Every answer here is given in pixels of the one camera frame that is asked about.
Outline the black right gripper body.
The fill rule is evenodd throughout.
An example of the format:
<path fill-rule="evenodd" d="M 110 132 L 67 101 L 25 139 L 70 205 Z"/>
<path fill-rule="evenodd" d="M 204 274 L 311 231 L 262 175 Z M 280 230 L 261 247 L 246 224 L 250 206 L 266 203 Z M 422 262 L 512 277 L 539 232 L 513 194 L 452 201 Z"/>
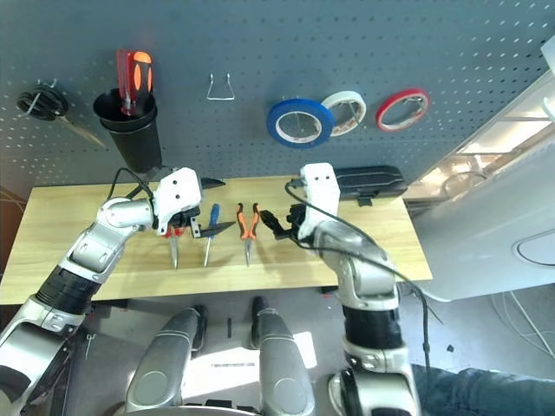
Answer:
<path fill-rule="evenodd" d="M 291 238 L 298 239 L 298 234 L 302 223 L 305 220 L 306 206 L 295 204 L 290 207 L 290 212 L 286 216 L 286 221 L 291 224 Z"/>

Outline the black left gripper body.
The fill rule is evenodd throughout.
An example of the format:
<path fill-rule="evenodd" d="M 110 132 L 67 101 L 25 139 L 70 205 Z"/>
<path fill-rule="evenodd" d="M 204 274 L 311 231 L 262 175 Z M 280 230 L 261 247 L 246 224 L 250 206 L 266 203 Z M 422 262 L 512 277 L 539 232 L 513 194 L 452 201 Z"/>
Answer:
<path fill-rule="evenodd" d="M 174 214 L 167 224 L 166 238 L 182 237 L 187 231 L 191 232 L 193 238 L 201 238 L 200 224 L 197 221 L 199 214 L 199 207 Z"/>

